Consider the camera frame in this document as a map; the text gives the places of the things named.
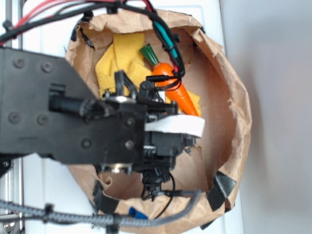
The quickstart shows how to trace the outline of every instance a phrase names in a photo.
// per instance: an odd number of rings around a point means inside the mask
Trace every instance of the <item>orange carrot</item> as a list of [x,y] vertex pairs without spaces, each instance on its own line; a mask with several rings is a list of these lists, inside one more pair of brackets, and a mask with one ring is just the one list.
[[[168,63],[159,62],[156,57],[152,47],[150,44],[144,46],[141,50],[141,53],[145,56],[145,58],[153,65],[153,76],[173,76],[173,67]],[[176,79],[170,79],[167,81],[157,82],[159,86],[166,86],[175,82]],[[166,91],[166,95],[178,103],[179,107],[188,115],[198,116],[197,110],[194,107],[194,104],[187,93],[183,84],[180,85],[178,89],[172,91]]]

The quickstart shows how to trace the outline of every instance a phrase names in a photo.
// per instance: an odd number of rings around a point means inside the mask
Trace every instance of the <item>gray braided cable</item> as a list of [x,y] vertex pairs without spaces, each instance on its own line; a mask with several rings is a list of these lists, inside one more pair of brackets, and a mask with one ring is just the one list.
[[[120,226],[125,227],[155,227],[155,226],[161,226],[165,225],[171,222],[174,222],[176,220],[181,219],[182,217],[186,216],[194,207],[201,191],[197,190],[194,192],[194,195],[191,197],[189,204],[187,207],[174,215],[165,217],[165,218],[159,218],[154,220],[148,220],[148,219],[135,219],[135,218],[128,218],[128,217],[121,217],[120,218]],[[29,214],[35,217],[44,217],[47,215],[48,221],[53,221],[56,223],[94,223],[94,224],[101,224],[101,225],[113,225],[114,224],[114,217],[113,215],[96,215],[96,216],[88,216],[88,215],[76,215],[76,214],[64,214],[59,212],[53,212],[50,211],[48,214],[46,214],[45,210],[27,207],[27,206],[21,206],[18,204],[14,204],[11,202],[1,201],[0,200],[0,207],[4,209],[8,209],[11,211],[16,211],[23,214]]]

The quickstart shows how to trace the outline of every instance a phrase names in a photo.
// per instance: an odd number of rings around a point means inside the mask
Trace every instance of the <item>bolt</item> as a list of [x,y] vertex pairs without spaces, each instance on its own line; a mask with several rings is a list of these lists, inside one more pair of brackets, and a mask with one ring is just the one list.
[[88,149],[91,146],[91,141],[89,139],[84,139],[81,142],[81,146],[83,147],[83,149]]
[[4,223],[3,228],[6,230],[7,233],[10,233],[15,227],[15,222],[12,223]]
[[18,112],[11,112],[9,114],[9,122],[17,124],[20,122],[20,114]]
[[135,144],[134,144],[133,141],[131,141],[131,140],[128,140],[128,141],[126,141],[126,143],[125,143],[125,147],[126,147],[127,150],[133,149],[134,145],[135,145]]
[[5,162],[3,163],[3,166],[4,166],[4,167],[9,167],[9,166],[10,166],[10,163],[9,163],[8,161],[5,161]]
[[25,60],[23,58],[15,58],[13,64],[16,68],[23,68],[25,66]]
[[44,72],[50,73],[50,72],[52,72],[53,65],[52,65],[52,63],[49,62],[49,61],[44,61],[44,62],[42,63],[42,65],[41,65],[41,68],[42,68],[42,70],[43,70]]
[[128,118],[126,124],[127,126],[132,127],[135,124],[135,120],[133,118]]
[[39,115],[37,118],[37,123],[41,126],[47,125],[49,118],[47,115]]

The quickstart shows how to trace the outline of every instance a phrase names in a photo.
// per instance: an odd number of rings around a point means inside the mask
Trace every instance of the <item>crumpled paper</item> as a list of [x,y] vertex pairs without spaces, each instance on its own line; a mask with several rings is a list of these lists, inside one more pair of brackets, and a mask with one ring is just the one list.
[[[173,33],[181,36],[178,46],[187,68],[183,83],[188,90],[201,96],[202,118],[206,120],[203,138],[197,141],[191,155],[182,154],[177,157],[173,170],[176,189],[199,188],[202,194],[191,213],[179,221],[148,229],[121,228],[122,231],[138,234],[182,233],[215,220],[225,213],[226,208],[233,208],[251,140],[249,96],[221,51],[222,47],[203,33],[200,29],[202,25],[193,17],[162,10],[158,10],[158,14]],[[168,55],[162,50],[159,39],[152,31],[152,23],[144,15],[120,11],[117,15],[94,17],[90,23],[81,23],[79,27],[83,28],[84,34],[95,48],[88,47],[78,33],[78,40],[69,44],[66,58],[97,97],[95,65],[112,43],[113,33],[144,33],[145,44],[150,43],[153,46],[159,60],[170,63]],[[149,218],[154,218],[169,200],[166,196],[160,196],[154,202],[142,201],[139,197],[143,186],[137,173],[130,176],[97,175],[94,167],[89,165],[71,165],[68,168],[91,201],[94,181],[99,180],[107,196],[120,199],[116,209],[119,214],[127,214],[130,207],[135,207]],[[212,188],[213,177],[218,171],[236,181],[237,185],[225,203],[212,211],[206,192]],[[171,189],[171,186],[172,183],[168,182],[163,185],[163,189]],[[178,213],[188,202],[187,197],[175,197],[163,216]]]

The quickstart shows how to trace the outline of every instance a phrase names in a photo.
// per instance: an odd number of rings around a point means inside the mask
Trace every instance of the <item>white wall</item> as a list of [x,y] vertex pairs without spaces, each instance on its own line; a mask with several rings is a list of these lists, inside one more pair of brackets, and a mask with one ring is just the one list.
[[221,0],[227,56],[253,111],[245,234],[312,233],[312,1]]

